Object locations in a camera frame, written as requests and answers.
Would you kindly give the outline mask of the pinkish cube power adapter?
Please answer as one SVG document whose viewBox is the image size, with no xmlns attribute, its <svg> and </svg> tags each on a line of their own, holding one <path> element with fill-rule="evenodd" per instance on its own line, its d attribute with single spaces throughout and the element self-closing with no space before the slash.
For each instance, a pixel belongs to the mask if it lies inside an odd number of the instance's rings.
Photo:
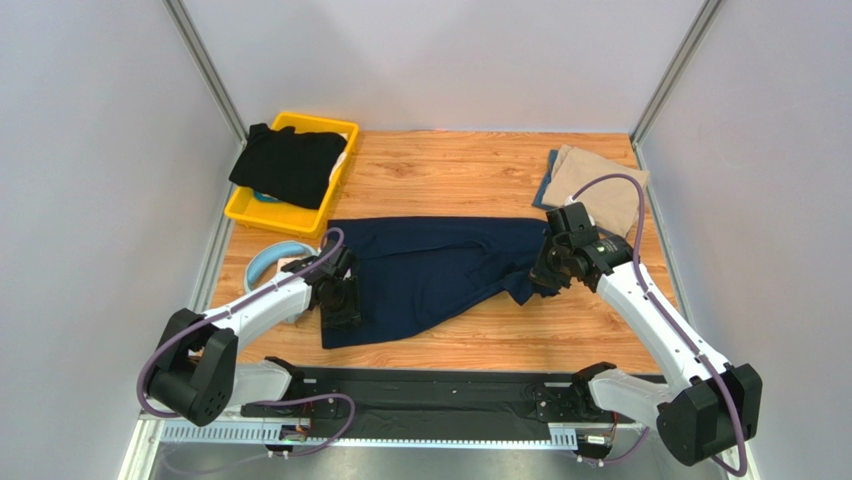
<svg viewBox="0 0 852 480">
<path fill-rule="evenodd" d="M 311 255 L 312 255 L 312 252 L 310 250 L 289 249 L 289 250 L 282 252 L 278 256 L 277 265 L 278 266 L 286 265 L 288 263 L 291 263 L 291 262 L 294 262 L 294 261 L 297 261 L 297 260 L 302 260 L 306 257 L 311 256 Z"/>
</svg>

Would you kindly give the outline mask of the navy t shirt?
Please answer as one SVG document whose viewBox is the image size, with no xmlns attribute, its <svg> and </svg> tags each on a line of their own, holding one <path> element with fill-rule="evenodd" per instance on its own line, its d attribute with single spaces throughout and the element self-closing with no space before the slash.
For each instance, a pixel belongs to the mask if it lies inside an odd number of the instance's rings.
<svg viewBox="0 0 852 480">
<path fill-rule="evenodd" d="M 359 262 L 362 323 L 324 327 L 325 349 L 414 337 L 506 292 L 519 305 L 557 290 L 533 283 L 546 224 L 530 218 L 332 220 Z"/>
</svg>

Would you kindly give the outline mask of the light blue headphones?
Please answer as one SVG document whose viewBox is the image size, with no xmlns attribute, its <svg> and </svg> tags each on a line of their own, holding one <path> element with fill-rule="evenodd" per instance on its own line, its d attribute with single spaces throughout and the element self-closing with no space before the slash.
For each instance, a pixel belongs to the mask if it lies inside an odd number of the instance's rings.
<svg viewBox="0 0 852 480">
<path fill-rule="evenodd" d="M 278 256 L 289 249 L 310 250 L 312 255 L 278 266 Z M 296 241 L 280 242 L 257 254 L 245 271 L 245 291 L 252 294 L 252 301 L 241 311 L 243 325 L 268 329 L 295 323 L 310 305 L 310 288 L 297 274 L 303 274 L 316 256 L 316 250 Z"/>
</svg>

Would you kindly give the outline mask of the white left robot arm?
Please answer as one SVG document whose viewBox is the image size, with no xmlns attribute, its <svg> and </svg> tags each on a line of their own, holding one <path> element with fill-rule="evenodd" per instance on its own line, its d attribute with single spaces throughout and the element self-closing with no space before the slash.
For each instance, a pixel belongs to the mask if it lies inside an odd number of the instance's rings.
<svg viewBox="0 0 852 480">
<path fill-rule="evenodd" d="M 272 327 L 292 323 L 314 308 L 358 323 L 355 263 L 354 253 L 343 247 L 294 261 L 224 306 L 175 312 L 137 380 L 142 408 L 203 427 L 228 409 L 283 399 L 293 367 L 277 357 L 241 364 L 240 352 Z"/>
</svg>

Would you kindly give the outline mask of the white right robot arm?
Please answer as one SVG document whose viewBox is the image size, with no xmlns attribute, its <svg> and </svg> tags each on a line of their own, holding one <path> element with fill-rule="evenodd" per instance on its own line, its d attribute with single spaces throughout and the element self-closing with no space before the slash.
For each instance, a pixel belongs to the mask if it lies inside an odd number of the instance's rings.
<svg viewBox="0 0 852 480">
<path fill-rule="evenodd" d="M 586 367 L 571 380 L 578 414 L 626 416 L 656 432 L 683 465 L 711 459 L 736 477 L 747 473 L 762 378 L 748 363 L 731 364 L 685 322 L 625 239 L 545 232 L 530 278 L 553 288 L 587 286 L 627 322 L 665 379 L 642 380 L 607 362 Z"/>
</svg>

